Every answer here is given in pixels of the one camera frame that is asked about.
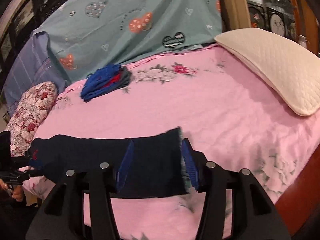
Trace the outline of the left hand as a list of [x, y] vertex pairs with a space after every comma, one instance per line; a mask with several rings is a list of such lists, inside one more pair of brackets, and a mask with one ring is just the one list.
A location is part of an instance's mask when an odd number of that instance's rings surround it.
[[24, 191], [21, 185], [14, 186], [13, 189], [9, 189], [8, 184], [3, 180], [0, 180], [1, 191], [5, 191], [9, 196], [15, 199], [17, 202], [22, 202], [24, 200]]

